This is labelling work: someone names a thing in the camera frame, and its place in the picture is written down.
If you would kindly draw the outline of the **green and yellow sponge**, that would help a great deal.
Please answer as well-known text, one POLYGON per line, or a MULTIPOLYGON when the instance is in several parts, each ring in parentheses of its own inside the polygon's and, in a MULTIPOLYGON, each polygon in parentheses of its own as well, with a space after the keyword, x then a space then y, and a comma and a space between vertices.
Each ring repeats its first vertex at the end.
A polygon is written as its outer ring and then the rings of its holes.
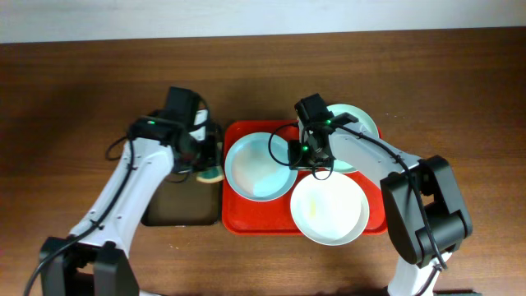
POLYGON ((209 167, 196 175, 196 181, 200 183, 219 183, 224 180, 224 171, 220 165, 209 167))

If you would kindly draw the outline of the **light blue plate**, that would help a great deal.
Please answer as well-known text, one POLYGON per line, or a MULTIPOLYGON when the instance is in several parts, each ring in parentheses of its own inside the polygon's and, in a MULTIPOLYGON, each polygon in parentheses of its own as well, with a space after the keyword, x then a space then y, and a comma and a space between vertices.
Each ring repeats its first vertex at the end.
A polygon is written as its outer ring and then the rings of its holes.
POLYGON ((283 165, 288 143, 268 132, 254 132, 237 140, 226 155, 228 185, 249 201, 267 202, 282 197, 295 184, 298 172, 283 165))

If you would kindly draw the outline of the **white plate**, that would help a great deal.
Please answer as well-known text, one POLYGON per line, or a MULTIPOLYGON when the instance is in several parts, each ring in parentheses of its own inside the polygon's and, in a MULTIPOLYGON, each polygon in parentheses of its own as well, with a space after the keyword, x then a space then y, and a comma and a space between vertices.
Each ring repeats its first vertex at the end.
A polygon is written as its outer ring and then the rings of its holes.
POLYGON ((290 211, 300 232, 311 241, 340 246, 364 232, 370 208, 362 188, 341 173, 319 173, 303 178, 294 188, 290 211))

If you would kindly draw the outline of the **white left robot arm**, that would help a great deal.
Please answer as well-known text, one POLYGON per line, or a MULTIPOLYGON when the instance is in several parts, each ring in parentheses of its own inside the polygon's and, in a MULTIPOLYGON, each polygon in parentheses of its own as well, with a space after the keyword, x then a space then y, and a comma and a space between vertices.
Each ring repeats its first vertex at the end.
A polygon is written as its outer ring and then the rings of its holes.
POLYGON ((142 295, 129 252, 159 185, 219 166, 219 125, 144 116, 122 137, 120 160, 98 199, 66 238, 49 237, 29 279, 45 295, 142 295))

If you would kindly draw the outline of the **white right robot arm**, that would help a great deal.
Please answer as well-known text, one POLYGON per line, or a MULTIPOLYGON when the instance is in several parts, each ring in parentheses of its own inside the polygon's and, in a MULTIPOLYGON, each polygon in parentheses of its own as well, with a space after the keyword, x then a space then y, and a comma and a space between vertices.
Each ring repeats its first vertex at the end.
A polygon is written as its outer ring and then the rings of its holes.
POLYGON ((380 188, 390 241, 399 254, 388 295, 432 295, 446 262, 473 232, 450 164, 396 149, 330 111, 298 112, 300 136, 289 149, 294 169, 315 171, 342 160, 380 188))

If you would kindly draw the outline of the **black rectangular tray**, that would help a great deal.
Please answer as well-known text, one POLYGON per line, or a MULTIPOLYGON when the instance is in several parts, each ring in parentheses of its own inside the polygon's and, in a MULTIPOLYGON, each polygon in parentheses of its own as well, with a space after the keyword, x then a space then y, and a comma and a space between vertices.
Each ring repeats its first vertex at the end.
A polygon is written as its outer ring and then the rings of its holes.
MULTIPOLYGON (((206 133, 217 134, 220 163, 223 161, 223 131, 216 123, 206 128, 206 133)), ((155 191, 147 206, 141 223, 149 227, 160 226, 205 226, 219 221, 221 210, 220 183, 200 183, 196 181, 199 172, 171 174, 155 191)))

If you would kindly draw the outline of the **red plastic tray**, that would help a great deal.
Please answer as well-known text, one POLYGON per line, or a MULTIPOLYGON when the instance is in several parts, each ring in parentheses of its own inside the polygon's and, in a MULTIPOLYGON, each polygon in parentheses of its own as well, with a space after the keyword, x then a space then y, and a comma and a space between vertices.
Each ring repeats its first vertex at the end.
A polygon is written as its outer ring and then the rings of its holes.
MULTIPOLYGON (((277 132, 285 140, 297 140, 298 129, 291 120, 244 120, 232 123, 225 132, 224 153, 243 136, 253 132, 277 132)), ((381 190, 359 172, 347 175, 355 181, 367 196, 370 216, 363 233, 378 235, 387 231, 381 190)), ((290 213, 291 192, 273 201, 250 201, 238 195, 223 181, 222 222, 226 229, 238 235, 299 235, 290 213)))

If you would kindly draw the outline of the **light green plate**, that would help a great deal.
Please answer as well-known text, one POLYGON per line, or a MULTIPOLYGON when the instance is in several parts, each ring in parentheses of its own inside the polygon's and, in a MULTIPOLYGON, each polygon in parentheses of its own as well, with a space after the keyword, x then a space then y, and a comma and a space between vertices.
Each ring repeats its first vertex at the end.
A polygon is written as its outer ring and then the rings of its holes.
MULTIPOLYGON (((331 111, 334 116, 340 115, 342 113, 349 113, 356 117, 369 132, 373 133, 377 137, 381 136, 381 133, 379 132, 373 119, 360 108, 350 104, 332 104, 329 105, 327 109, 331 111)), ((334 162, 334 171, 337 173, 354 173, 357 170, 348 163, 345 163, 341 160, 336 160, 334 162)))

